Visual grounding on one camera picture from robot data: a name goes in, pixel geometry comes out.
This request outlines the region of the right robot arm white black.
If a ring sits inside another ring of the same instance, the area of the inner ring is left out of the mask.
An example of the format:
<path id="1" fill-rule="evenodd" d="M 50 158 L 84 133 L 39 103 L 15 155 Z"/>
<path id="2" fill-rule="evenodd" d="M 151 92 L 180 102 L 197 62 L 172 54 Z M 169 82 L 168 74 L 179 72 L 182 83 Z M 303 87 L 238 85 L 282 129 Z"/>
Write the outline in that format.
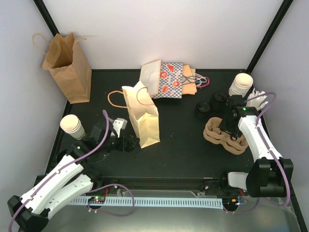
<path id="1" fill-rule="evenodd" d="M 227 172 L 219 183 L 220 191 L 232 194 L 237 188 L 251 197 L 288 197 L 293 163 L 276 150 L 266 134 L 255 107 L 245 105 L 241 95 L 227 99 L 227 113 L 220 123 L 220 130 L 235 141 L 244 136 L 251 150 L 254 164 L 248 173 Z"/>

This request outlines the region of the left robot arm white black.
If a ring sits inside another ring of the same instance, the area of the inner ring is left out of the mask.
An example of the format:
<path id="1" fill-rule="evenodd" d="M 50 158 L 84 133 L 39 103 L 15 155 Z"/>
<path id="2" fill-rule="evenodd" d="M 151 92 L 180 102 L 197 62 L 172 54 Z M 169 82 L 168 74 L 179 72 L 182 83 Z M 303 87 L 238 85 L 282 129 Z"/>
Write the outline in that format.
<path id="1" fill-rule="evenodd" d="M 60 209 L 77 197 L 111 187 L 111 184 L 104 185 L 90 156 L 98 151 L 131 152 L 139 139 L 120 134 L 126 124 L 122 118 L 99 122 L 89 135 L 59 153 L 56 167 L 36 186 L 8 200 L 12 221 L 24 232 L 41 232 Z"/>

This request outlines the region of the cream paper bag with handles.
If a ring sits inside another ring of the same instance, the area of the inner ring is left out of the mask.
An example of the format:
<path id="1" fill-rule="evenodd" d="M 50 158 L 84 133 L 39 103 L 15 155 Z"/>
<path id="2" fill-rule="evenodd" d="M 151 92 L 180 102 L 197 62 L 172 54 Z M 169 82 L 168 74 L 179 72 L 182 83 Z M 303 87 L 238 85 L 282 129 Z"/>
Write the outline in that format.
<path id="1" fill-rule="evenodd" d="M 110 96 L 119 93 L 124 96 L 125 106 L 112 103 Z M 125 108 L 136 137 L 140 140 L 140 147 L 146 148 L 160 142 L 159 113 L 149 95 L 148 87 L 141 81 L 134 87 L 123 86 L 122 90 L 115 90 L 107 95 L 108 102 L 117 108 Z"/>

